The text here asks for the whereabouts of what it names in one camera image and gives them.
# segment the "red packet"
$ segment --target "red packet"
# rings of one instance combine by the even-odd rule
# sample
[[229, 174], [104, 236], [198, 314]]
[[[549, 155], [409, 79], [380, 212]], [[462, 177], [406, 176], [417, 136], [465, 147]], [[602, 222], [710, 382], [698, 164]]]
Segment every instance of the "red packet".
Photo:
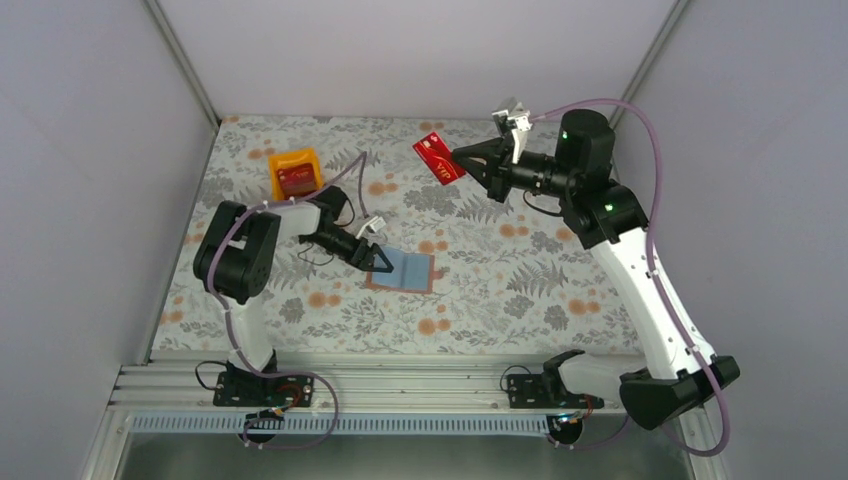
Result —
[[451, 160], [450, 148], [438, 133], [430, 133], [416, 142], [412, 148], [442, 185], [447, 185], [465, 175], [465, 170]]

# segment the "table surface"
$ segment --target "table surface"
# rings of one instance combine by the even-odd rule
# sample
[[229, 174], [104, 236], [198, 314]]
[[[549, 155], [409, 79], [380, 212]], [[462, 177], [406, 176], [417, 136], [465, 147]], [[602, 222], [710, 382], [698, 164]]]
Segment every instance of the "table surface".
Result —
[[[436, 130], [451, 148], [496, 136], [490, 121], [232, 116], [224, 120], [154, 341], [158, 350], [228, 350], [220, 307], [194, 278], [192, 261], [222, 200], [270, 198], [267, 157], [314, 147], [325, 178], [368, 152], [363, 192], [388, 225], [381, 245], [436, 257], [428, 295], [365, 288], [341, 260], [299, 260], [279, 239], [261, 294], [272, 343], [295, 352], [636, 353], [641, 347], [615, 289], [559, 218], [529, 209], [520, 191], [504, 204], [470, 176], [441, 186], [412, 150]], [[528, 149], [552, 153], [555, 124], [539, 124]], [[357, 179], [339, 184], [353, 200]], [[535, 199], [553, 209], [550, 199]], [[358, 230], [358, 218], [349, 229]], [[329, 258], [316, 247], [307, 258]]]

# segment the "black wire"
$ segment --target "black wire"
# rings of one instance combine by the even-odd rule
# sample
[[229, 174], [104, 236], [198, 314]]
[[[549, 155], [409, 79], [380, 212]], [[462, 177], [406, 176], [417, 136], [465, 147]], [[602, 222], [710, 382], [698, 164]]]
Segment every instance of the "black wire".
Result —
[[206, 385], [205, 383], [203, 383], [203, 379], [200, 378], [200, 372], [197, 371], [197, 369], [199, 369], [203, 365], [220, 365], [224, 368], [227, 368], [227, 364], [224, 363], [224, 362], [216, 362], [215, 360], [204, 360], [204, 361], [202, 361], [202, 362], [200, 362], [200, 363], [198, 363], [197, 365], [194, 366], [194, 376], [197, 378], [197, 383], [199, 383], [200, 386], [203, 387], [204, 389], [211, 390], [211, 391], [214, 392], [216, 389], [214, 387], [210, 387], [210, 386]]
[[310, 263], [310, 264], [312, 264], [312, 265], [315, 265], [316, 267], [323, 267], [324, 265], [329, 265], [329, 264], [330, 264], [330, 262], [332, 262], [333, 260], [335, 260], [335, 259], [336, 259], [336, 256], [335, 256], [335, 255], [330, 254], [330, 259], [329, 259], [329, 260], [327, 260], [327, 261], [326, 261], [326, 262], [324, 262], [324, 263], [315, 263], [315, 262], [313, 262], [312, 260], [308, 260], [306, 257], [304, 257], [304, 256], [303, 256], [303, 254], [304, 254], [304, 253], [306, 253], [306, 252], [308, 252], [308, 251], [310, 251], [310, 250], [312, 250], [312, 247], [314, 247], [314, 246], [315, 246], [315, 244], [314, 244], [314, 243], [310, 243], [310, 244], [309, 244], [309, 246], [308, 246], [308, 247], [306, 247], [306, 250], [303, 250], [302, 252], [297, 252], [297, 258], [299, 258], [300, 260], [303, 260], [303, 261], [304, 261], [304, 262], [306, 262], [306, 263]]
[[513, 368], [523, 368], [524, 371], [527, 372], [528, 375], [533, 375], [533, 372], [531, 372], [530, 369], [525, 367], [524, 365], [510, 365], [510, 366], [506, 367], [506, 370], [504, 370], [504, 373], [501, 374], [501, 381], [499, 382], [500, 386], [501, 386], [501, 391], [504, 392], [504, 393], [509, 393], [509, 390], [503, 388], [503, 379], [504, 379], [504, 377], [506, 377], [506, 372], [512, 370]]
[[350, 201], [350, 198], [347, 199], [347, 204], [350, 205], [350, 212], [353, 214], [353, 218], [351, 218], [350, 221], [345, 223], [344, 225], [339, 225], [342, 228], [349, 227], [350, 224], [353, 223], [354, 220], [356, 220], [356, 210], [353, 209], [353, 202]]
[[536, 205], [533, 205], [532, 203], [530, 203], [527, 200], [527, 194], [528, 193], [530, 193], [530, 192], [527, 191], [527, 190], [524, 190], [524, 195], [522, 196], [524, 198], [524, 203], [526, 203], [528, 207], [532, 208], [533, 210], [536, 210], [539, 213], [544, 213], [545, 215], [547, 215], [549, 217], [559, 217], [560, 216], [560, 214], [558, 214], [558, 213], [551, 212], [550, 210], [541, 209], [541, 208], [537, 207]]

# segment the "white wall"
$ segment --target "white wall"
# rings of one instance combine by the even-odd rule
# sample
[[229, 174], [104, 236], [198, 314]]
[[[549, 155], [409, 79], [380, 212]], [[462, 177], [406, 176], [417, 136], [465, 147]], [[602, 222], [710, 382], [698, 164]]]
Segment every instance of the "white wall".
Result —
[[673, 0], [160, 0], [220, 114], [487, 118], [620, 96]]
[[[667, 164], [659, 251], [742, 370], [734, 478], [844, 478], [848, 5], [781, 3], [694, 2], [636, 102]], [[638, 120], [617, 159], [647, 204]]]
[[0, 477], [76, 478], [212, 131], [140, 1], [6, 2], [0, 45]]

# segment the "yellow container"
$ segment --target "yellow container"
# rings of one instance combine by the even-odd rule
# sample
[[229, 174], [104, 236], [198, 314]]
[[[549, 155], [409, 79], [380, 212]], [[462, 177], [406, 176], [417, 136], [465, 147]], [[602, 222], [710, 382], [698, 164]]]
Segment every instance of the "yellow container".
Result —
[[275, 201], [302, 197], [324, 186], [321, 162], [312, 147], [268, 156]]

